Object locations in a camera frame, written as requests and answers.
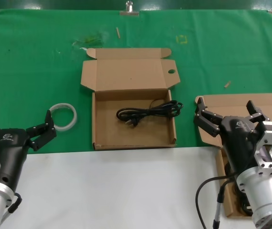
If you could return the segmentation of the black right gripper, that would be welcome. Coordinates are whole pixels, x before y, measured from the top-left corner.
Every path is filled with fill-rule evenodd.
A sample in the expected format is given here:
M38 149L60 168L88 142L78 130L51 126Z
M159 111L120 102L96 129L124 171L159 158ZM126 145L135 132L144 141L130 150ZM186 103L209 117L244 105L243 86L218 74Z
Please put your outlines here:
M254 123L269 121L269 118L252 100L246 105L249 113L247 117L223 117L206 108L203 98L199 97L193 122L212 137L220 135L232 175L238 176L245 170L256 167L258 163L254 154L261 133L255 130Z

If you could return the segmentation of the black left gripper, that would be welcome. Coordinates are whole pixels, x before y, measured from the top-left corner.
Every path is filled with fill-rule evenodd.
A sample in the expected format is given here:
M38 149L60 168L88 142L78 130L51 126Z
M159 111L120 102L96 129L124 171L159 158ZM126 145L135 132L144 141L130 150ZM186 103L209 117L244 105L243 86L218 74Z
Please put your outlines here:
M47 110L43 124L26 130L0 129L0 183L15 191L29 147L38 151L56 136L50 110Z

